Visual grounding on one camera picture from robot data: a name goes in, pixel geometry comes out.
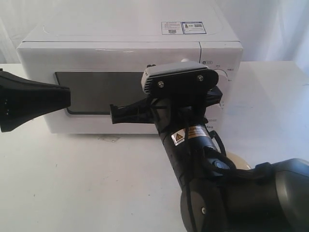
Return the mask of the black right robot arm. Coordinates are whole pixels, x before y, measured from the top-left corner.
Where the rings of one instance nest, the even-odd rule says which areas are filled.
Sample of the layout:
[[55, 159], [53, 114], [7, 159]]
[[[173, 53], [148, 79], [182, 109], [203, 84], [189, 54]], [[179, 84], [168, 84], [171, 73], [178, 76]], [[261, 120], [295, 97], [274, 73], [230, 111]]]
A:
[[128, 106], [111, 105], [111, 118], [114, 124], [155, 124], [181, 188], [187, 231], [308, 231], [308, 162], [289, 159], [238, 168], [217, 132], [206, 128], [206, 108], [221, 97], [218, 87], [151, 94]]

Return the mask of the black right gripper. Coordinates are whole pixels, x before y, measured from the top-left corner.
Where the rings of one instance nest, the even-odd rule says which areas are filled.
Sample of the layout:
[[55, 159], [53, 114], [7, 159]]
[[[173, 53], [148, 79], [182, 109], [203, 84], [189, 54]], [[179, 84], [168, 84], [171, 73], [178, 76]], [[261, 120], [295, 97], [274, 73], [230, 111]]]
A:
[[[206, 105], [219, 104], [223, 93], [215, 86]], [[110, 104], [113, 124], [155, 124], [177, 179], [213, 178], [232, 168], [218, 133], [209, 131], [202, 106], [184, 106], [169, 99], [145, 98], [126, 106]]]

